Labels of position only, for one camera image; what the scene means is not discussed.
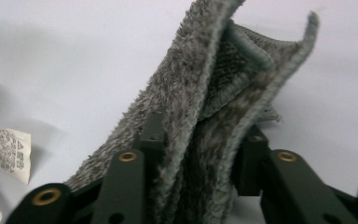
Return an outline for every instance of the care label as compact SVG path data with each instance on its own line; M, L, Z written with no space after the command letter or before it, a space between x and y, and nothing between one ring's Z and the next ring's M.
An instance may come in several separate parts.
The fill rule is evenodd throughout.
M28 184L31 170L31 135L0 128L0 168Z

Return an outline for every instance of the gray fuzzy fabric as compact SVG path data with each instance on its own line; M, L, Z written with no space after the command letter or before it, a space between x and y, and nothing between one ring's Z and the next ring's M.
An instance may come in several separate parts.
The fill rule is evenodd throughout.
M299 42L270 39L229 18L241 0L199 0L172 46L105 144L65 183L79 189L103 176L110 158L131 147L146 115L166 106L168 146L148 215L154 223L224 223L232 204L237 147L258 119L279 119L269 106L310 54L317 16Z

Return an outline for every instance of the brass insert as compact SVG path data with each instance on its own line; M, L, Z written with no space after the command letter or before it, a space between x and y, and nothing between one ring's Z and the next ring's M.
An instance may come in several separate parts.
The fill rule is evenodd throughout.
M282 161L296 161L297 157L290 152L280 152L278 153L278 158Z
M32 203L37 206L47 205L57 201L61 195L62 193L59 189L44 189L33 197Z
M136 154L133 152L124 152L118 156L118 159L121 161L134 161L137 158Z

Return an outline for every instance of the white surface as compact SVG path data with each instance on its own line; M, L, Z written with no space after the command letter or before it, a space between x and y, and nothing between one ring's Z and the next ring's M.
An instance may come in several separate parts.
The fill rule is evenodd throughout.
M30 190L62 182L146 86L190 1L0 1L0 126L31 133L28 186L0 172L4 219ZM271 148L302 155L326 184L358 190L358 1L248 1L234 20L283 40L319 14L316 48L273 105ZM263 223L257 199L229 223Z

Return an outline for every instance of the white background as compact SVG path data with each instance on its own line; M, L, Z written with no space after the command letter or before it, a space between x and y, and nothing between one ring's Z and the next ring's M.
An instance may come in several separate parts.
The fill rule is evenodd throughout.
M171 45L191 1L0 1L0 127L33 137L28 186L0 171L8 216L30 190L73 175L114 130ZM358 190L358 0L249 0L234 21L299 40L315 11L315 50L261 125L271 148L305 158L322 180ZM238 199L228 223L264 223L258 198Z

